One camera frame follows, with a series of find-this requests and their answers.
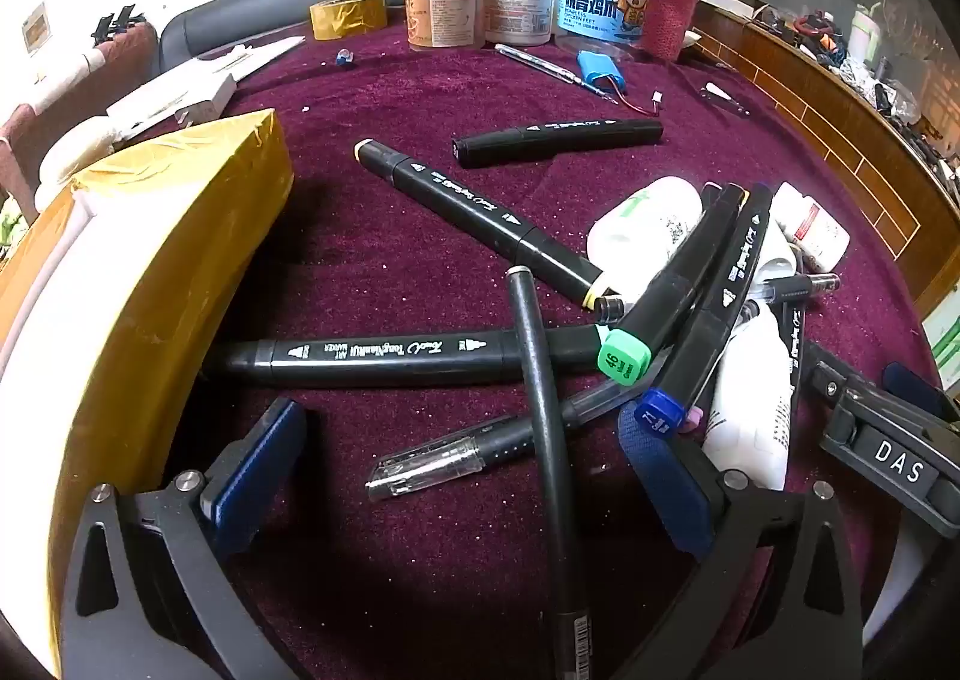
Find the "purple tablecloth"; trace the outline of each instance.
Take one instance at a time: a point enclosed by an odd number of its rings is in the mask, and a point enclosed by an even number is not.
[[[341,46],[354,70],[333,65]],[[575,68],[553,46],[536,54]],[[789,180],[851,234],[843,288],[808,313],[808,336],[878,378],[899,359],[933,378],[923,331],[890,254],[824,161],[739,74],[703,62],[627,63],[630,94],[664,93],[658,146],[563,155],[549,163],[464,171],[450,137],[515,125],[625,118],[625,108],[491,49],[413,52],[403,26],[309,41],[245,80],[229,113],[277,109],[296,180],[290,200],[227,313],[219,340],[376,335],[507,327],[507,263],[393,190],[353,159],[375,137],[522,212],[584,250],[590,225],[637,188],[679,175]],[[699,97],[712,80],[752,112]],[[539,285],[545,320],[587,321]],[[596,378],[562,385],[570,392]],[[494,474],[370,504],[377,455],[506,411],[521,385],[442,390],[285,391],[315,414],[293,481],[253,548],[230,562],[237,585],[318,678],[488,680],[535,676],[538,612],[547,603],[541,502],[533,460]],[[198,383],[170,471],[205,467],[244,434],[275,391]],[[829,479],[843,504],[872,604],[889,565],[898,508],[817,446],[824,410],[803,400],[788,488]],[[616,443],[613,418],[571,443],[594,617],[594,667],[606,677],[648,632],[691,570],[672,549]]]

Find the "glue bottle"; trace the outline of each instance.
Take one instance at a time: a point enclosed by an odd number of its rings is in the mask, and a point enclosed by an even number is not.
[[[594,223],[587,258],[633,303],[664,268],[703,213],[700,195],[680,177],[661,177]]]
[[[840,223],[790,183],[784,182],[776,190],[770,216],[784,229],[787,240],[800,247],[818,274],[832,272],[850,244],[850,234]]]
[[[721,472],[784,490],[790,449],[790,356],[765,303],[738,327],[717,369],[704,453]]]

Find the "metal screw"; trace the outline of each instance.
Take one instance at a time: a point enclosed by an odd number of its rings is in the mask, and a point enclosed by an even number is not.
[[[750,480],[740,469],[729,469],[727,472],[723,472],[723,484],[728,488],[733,488],[734,491],[742,491],[747,487],[748,482]]]
[[[813,492],[817,495],[817,498],[822,498],[824,501],[833,498],[833,486],[824,479],[818,479],[817,482],[813,483]]]
[[[174,484],[176,484],[176,490],[186,493],[187,491],[192,491],[200,485],[202,481],[203,474],[200,474],[196,469],[188,469],[186,472],[180,472],[176,476]]]
[[[101,501],[107,501],[111,496],[113,496],[113,486],[110,485],[109,482],[101,482],[99,485],[94,485],[93,490],[90,491],[90,498],[98,504]]]

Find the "framed picture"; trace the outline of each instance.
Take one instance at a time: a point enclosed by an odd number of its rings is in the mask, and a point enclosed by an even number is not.
[[[46,44],[50,38],[50,20],[47,19],[47,7],[40,4],[23,23],[23,43],[31,55]]]

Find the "tape roll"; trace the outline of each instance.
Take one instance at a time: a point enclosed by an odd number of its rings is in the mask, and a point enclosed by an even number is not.
[[[387,26],[387,0],[321,1],[310,7],[317,41],[344,39]]]

